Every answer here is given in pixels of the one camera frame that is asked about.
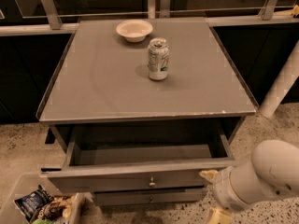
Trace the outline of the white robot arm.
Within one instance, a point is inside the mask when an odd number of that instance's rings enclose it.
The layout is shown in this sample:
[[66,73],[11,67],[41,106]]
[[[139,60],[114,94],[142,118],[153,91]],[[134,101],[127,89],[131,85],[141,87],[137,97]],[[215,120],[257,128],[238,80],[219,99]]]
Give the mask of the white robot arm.
[[[259,113],[271,117],[299,77],[299,41],[266,94]],[[281,141],[262,141],[250,160],[222,170],[204,170],[217,205],[210,208],[205,224],[231,224],[233,215],[256,203],[279,201],[299,195],[299,146]]]

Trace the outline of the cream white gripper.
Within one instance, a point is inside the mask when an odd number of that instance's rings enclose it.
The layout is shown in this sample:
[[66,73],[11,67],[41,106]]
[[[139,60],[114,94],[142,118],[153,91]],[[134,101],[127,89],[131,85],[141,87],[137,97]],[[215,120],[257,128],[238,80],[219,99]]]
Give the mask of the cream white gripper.
[[231,212],[240,213],[252,207],[251,204],[242,201],[234,191],[231,184],[232,170],[232,167],[228,167],[219,172],[217,170],[203,170],[199,172],[201,177],[213,183],[213,197],[223,208],[211,208],[206,224],[231,224],[233,219]]

